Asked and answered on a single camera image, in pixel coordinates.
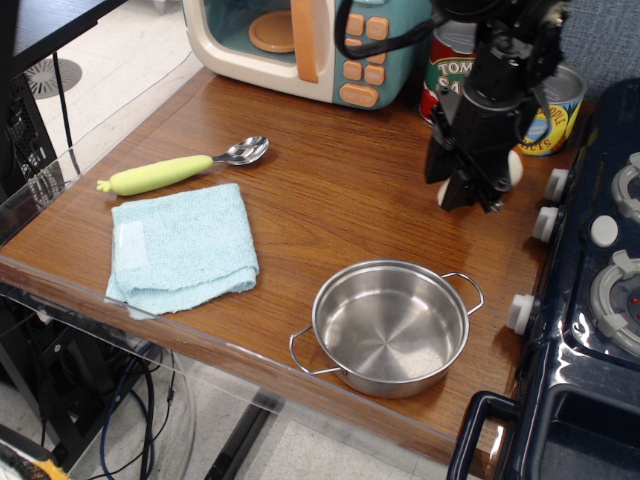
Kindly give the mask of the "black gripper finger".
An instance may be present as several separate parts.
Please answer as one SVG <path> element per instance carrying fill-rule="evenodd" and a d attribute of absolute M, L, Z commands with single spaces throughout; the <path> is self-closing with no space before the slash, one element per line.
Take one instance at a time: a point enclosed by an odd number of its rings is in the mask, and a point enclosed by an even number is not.
<path fill-rule="evenodd" d="M 470 167 L 455 169 L 439 190 L 439 206 L 452 211 L 458 208 L 482 204 L 477 174 Z"/>
<path fill-rule="evenodd" d="M 452 142 L 430 142 L 425 166 L 425 179 L 428 184 L 444 181 L 460 169 L 458 150 Z"/>

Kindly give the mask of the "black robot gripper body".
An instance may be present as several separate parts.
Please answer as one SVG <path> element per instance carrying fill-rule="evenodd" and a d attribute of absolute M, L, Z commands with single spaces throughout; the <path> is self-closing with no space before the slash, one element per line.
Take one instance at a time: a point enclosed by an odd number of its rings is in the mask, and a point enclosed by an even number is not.
<path fill-rule="evenodd" d="M 542 83 L 563 58 L 561 31 L 559 20 L 530 25 L 481 22 L 475 61 L 460 94 L 438 90 L 432 140 L 452 142 L 461 167 L 476 172 L 480 205 L 487 213 L 499 211 L 503 195 L 513 188 L 508 154 L 523 143 L 538 109 L 546 103 Z"/>

